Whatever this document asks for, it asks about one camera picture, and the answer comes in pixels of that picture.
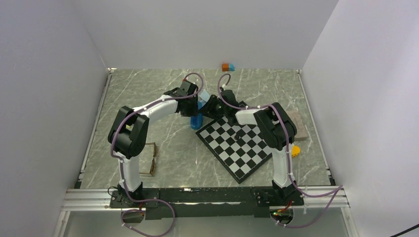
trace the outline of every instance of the yellow object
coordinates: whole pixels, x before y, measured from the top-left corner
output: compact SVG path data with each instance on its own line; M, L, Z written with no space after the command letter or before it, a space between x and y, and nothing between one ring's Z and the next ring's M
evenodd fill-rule
M300 147L293 146L293 150L291 151L291 157L294 158L300 154Z

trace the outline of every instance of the orange block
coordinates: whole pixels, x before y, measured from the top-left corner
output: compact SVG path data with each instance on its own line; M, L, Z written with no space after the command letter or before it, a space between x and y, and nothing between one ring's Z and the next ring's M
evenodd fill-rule
M228 72L229 70L228 63L223 63L221 66L221 69L223 72Z

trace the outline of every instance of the marble surface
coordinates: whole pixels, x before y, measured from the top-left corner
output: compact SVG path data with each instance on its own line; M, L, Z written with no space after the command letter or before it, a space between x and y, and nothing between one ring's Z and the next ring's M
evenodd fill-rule
M118 163L110 156L109 129L118 109L137 107L160 97L163 92L180 86L189 72L200 73L205 89L216 94L216 84L223 72L218 69L142 69L115 70L105 96L97 130L88 155L82 181L84 189L103 189L119 180ZM286 111L299 110L309 138L295 142L301 148L293 158L293 172L299 186L330 185L319 142L295 70L237 69L227 89L238 101L249 105L279 102ZM152 124L147 142L159 148L155 175L142 177L144 187L236 187L270 186L272 159L247 180L238 184L189 126L189 118L170 115ZM211 119L204 118L204 124Z

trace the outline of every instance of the blue block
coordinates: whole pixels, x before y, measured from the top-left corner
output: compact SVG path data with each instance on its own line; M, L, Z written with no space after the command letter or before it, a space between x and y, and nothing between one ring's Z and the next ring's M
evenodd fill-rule
M235 68L234 68L233 64L229 63L228 64L228 71L232 72L234 70L235 70Z

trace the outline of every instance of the white enclosure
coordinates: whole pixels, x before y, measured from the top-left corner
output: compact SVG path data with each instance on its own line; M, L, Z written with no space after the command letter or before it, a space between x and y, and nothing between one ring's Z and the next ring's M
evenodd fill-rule
M419 220L418 42L416 0L6 1L0 236L52 234L107 68L222 62L302 68L328 165L360 236L407 229Z
M108 70L65 0L0 7L0 236L50 236Z
M302 68L337 0L73 0L114 68Z
M361 236L418 223L418 42L417 1L340 0L303 68L328 164Z

